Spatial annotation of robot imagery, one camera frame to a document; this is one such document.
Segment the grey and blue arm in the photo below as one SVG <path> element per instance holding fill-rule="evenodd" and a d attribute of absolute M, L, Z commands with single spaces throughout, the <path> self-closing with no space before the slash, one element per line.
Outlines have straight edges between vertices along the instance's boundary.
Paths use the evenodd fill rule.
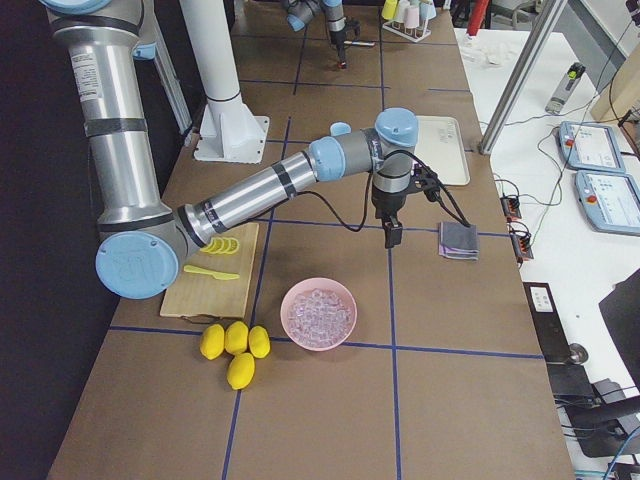
<path fill-rule="evenodd" d="M 294 32 L 306 28 L 320 14 L 324 15 L 330 45 L 335 48 L 338 68 L 347 68 L 347 40 L 352 33 L 360 36 L 360 22 L 344 13 L 341 0 L 282 0 L 280 6 L 286 12 L 286 21 Z"/>

